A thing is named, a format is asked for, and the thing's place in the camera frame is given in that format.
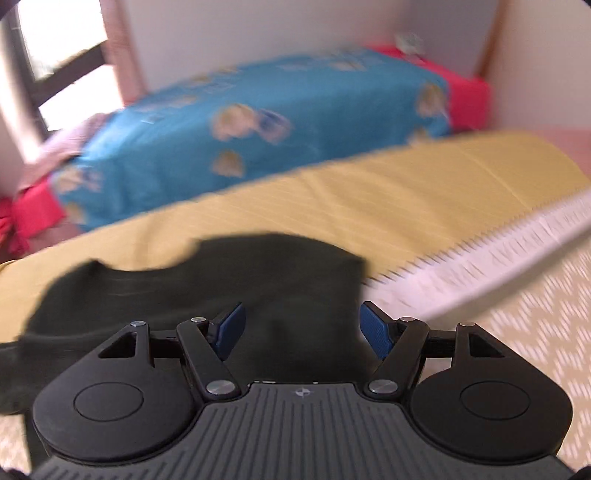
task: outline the ribbed gray surface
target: ribbed gray surface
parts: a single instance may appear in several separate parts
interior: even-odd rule
[[[302,388],[310,394],[300,396]],[[352,385],[255,384],[238,401],[211,404],[194,429],[159,457],[86,467],[53,458],[34,480],[566,480],[555,458],[472,465],[418,436],[397,405]]]

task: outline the pillow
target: pillow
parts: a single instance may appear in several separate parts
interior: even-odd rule
[[[25,164],[18,186],[21,192],[50,174],[57,167],[82,153],[86,143],[94,137],[111,113],[96,113],[81,124],[70,129],[59,130],[42,146],[35,163]]]

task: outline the blue bedspread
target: blue bedspread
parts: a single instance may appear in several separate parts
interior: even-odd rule
[[[114,114],[51,188],[85,230],[449,132],[444,79],[359,49],[224,69]]]

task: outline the blue gripper pad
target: blue gripper pad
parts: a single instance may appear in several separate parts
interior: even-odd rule
[[[240,340],[244,332],[245,325],[246,310],[240,304],[218,327],[217,339],[213,344],[213,350],[217,353],[220,360],[224,361],[230,356],[232,349],[236,346],[236,343]]]
[[[361,305],[359,309],[359,326],[378,358],[380,360],[386,358],[394,346],[388,333],[388,324],[372,312],[369,307]]]

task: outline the dark clothing item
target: dark clothing item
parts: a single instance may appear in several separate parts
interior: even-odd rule
[[[67,367],[134,320],[170,330],[243,302],[246,330],[226,364],[242,385],[363,381],[376,358],[358,327],[362,259],[287,235],[204,241],[170,268],[81,265],[49,289],[18,342],[0,347],[2,413],[28,410]]]

